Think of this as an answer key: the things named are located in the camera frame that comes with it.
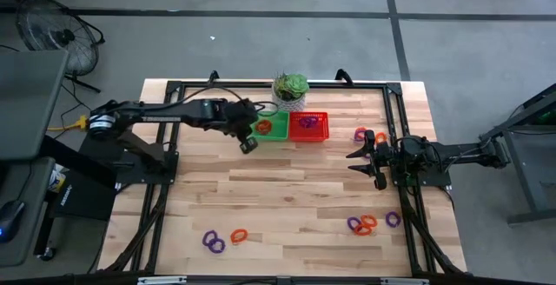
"green plant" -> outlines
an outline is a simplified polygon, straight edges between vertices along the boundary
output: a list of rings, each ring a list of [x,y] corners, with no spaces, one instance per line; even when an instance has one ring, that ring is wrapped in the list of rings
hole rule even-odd
[[[307,78],[301,74],[280,74],[274,82],[275,94],[283,101],[291,102],[309,90]]]

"green tray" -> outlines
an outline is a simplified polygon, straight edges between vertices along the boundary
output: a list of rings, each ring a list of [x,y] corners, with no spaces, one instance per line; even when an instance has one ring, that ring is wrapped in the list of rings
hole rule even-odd
[[[272,115],[274,111],[261,111],[259,114],[259,119],[251,124],[251,129],[253,130],[253,136],[257,140],[265,141],[286,141],[288,139],[288,127],[289,127],[289,112],[278,111],[277,114],[273,116],[261,116],[261,115]],[[272,123],[272,129],[266,135],[261,135],[255,130],[255,125],[262,120],[269,120]]]

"computer mouse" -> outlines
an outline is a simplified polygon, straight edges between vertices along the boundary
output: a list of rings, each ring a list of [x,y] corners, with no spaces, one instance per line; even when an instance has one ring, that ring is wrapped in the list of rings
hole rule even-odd
[[[9,242],[16,236],[24,208],[25,202],[20,200],[6,202],[0,208],[0,242]]]

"fan grille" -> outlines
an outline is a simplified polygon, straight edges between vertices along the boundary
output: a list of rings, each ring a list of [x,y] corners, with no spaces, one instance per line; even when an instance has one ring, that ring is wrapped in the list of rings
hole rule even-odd
[[[16,25],[30,50],[67,50],[67,74],[84,76],[98,63],[96,40],[87,24],[56,1],[23,0]]]

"white plant pot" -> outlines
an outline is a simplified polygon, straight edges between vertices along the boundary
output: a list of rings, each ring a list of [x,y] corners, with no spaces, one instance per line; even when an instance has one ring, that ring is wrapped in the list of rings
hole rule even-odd
[[[305,109],[305,94],[294,101],[281,100],[275,93],[275,85],[272,84],[272,101],[278,105],[278,110],[287,112],[303,111]]]

